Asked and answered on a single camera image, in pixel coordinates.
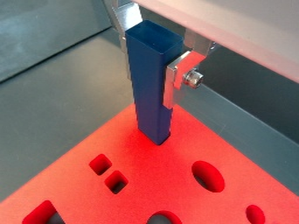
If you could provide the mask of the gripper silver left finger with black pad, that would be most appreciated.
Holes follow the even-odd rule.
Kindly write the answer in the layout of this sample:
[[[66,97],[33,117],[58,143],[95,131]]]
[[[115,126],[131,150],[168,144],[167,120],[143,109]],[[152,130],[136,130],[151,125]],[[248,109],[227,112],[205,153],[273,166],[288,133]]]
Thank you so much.
[[[125,31],[143,22],[140,8],[131,0],[103,0],[103,3],[111,24],[119,34],[121,51],[125,55],[125,60],[128,60]]]

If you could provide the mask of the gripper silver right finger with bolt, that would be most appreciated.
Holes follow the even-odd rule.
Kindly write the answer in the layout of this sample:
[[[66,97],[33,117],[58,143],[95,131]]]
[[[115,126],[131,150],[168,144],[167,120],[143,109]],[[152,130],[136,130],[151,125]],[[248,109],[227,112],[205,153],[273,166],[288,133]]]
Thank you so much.
[[[191,29],[184,32],[185,51],[165,67],[163,105],[171,109],[181,98],[181,85],[197,88],[203,75],[196,71],[196,66],[204,61],[211,51],[212,41]]]

